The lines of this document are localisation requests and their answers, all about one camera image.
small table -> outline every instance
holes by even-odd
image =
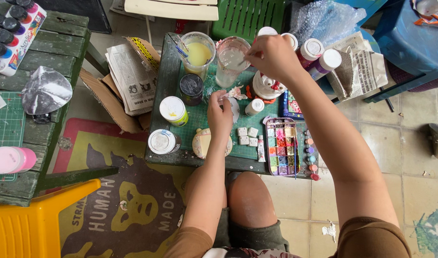
[[[175,33],[170,34],[173,38],[177,38]],[[150,132],[153,132],[157,129],[170,130],[170,123],[162,117],[158,107],[164,98],[168,96],[175,96],[176,89],[179,87],[178,78],[180,66],[181,60],[178,57],[175,44],[166,34],[162,49],[162,58],[160,61],[157,89],[155,91],[154,109],[152,110],[151,114]],[[248,70],[256,72],[254,67],[249,67]],[[157,155],[153,153],[148,146],[146,147],[146,154],[144,158],[148,163],[189,167],[200,167],[204,162],[191,150],[178,150],[170,154]],[[259,174],[271,174],[268,170],[267,162],[258,162],[255,159],[230,155],[225,157],[225,169],[228,171],[252,171]],[[297,178],[311,179],[310,175],[307,173],[298,173]]]

wooden table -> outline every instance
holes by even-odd
[[[170,34],[173,38],[177,38],[175,33]],[[175,95],[178,87],[180,65],[181,60],[178,57],[175,44],[170,39],[168,34],[165,34],[162,58],[159,68],[159,78],[157,82],[157,89],[155,91],[154,107],[159,107],[160,102],[165,97]],[[248,70],[256,72],[254,67],[249,67]],[[153,132],[157,129],[170,130],[170,123],[162,117],[158,108],[154,108],[151,114],[150,132]],[[204,162],[191,150],[178,150],[170,154],[158,155],[153,153],[148,146],[146,146],[146,154],[144,158],[148,163],[189,167],[200,167]],[[225,169],[228,171],[252,171],[259,174],[270,175],[267,162],[258,162],[254,159],[236,156],[225,157]],[[297,178],[311,179],[309,174],[304,173],[298,173]]]
[[[0,2],[0,13],[5,14],[10,4]],[[84,58],[103,75],[109,73],[107,63],[98,51],[89,44],[88,17],[47,11],[41,26],[26,56],[15,75],[0,74],[0,90],[21,91],[27,83],[30,72],[39,66],[50,67],[63,74],[74,89]],[[19,173],[14,182],[0,182],[0,202],[28,206],[35,193],[41,190],[80,182],[99,176],[117,173],[117,168],[86,169],[68,173],[46,175],[55,150],[69,102],[52,113],[52,122],[36,124],[27,115],[23,147],[32,149],[37,162],[32,170]]]

watercolor palette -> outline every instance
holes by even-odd
[[[296,122],[270,118],[265,122],[268,168],[274,176],[294,176],[300,170]]]

newspaper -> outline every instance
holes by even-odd
[[[136,116],[151,111],[157,75],[144,67],[141,57],[129,44],[110,47],[105,56],[122,95],[125,113]]]
[[[340,101],[358,97],[388,84],[383,55],[373,52],[368,40],[356,32],[325,49],[335,49],[342,64],[326,75]]]

person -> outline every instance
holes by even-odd
[[[302,68],[288,40],[280,35],[258,37],[245,59],[291,91],[332,174],[340,223],[332,257],[411,257],[371,150]],[[225,190],[224,150],[232,112],[226,98],[219,101],[223,93],[210,97],[210,148],[204,165],[187,181],[184,218],[164,257],[297,257],[289,253],[271,196],[258,175],[243,172]]]

